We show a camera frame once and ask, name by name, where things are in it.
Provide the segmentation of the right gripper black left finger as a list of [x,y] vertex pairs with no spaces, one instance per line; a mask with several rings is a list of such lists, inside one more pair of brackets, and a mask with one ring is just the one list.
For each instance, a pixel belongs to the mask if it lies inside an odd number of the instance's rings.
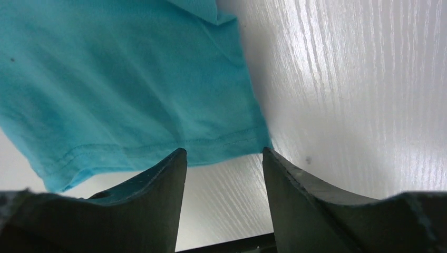
[[174,252],[187,172],[179,148],[93,196],[1,192],[1,252]]

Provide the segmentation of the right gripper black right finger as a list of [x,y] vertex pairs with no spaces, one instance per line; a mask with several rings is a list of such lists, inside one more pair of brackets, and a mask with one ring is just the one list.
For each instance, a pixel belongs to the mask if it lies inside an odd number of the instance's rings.
[[377,200],[338,188],[263,149],[278,252],[446,252],[446,193]]

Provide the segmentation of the teal t shirt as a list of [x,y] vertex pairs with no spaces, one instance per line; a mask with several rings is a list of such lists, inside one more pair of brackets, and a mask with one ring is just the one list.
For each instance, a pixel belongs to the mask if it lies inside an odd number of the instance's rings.
[[50,192],[271,146],[236,15],[215,1],[1,1],[1,128]]

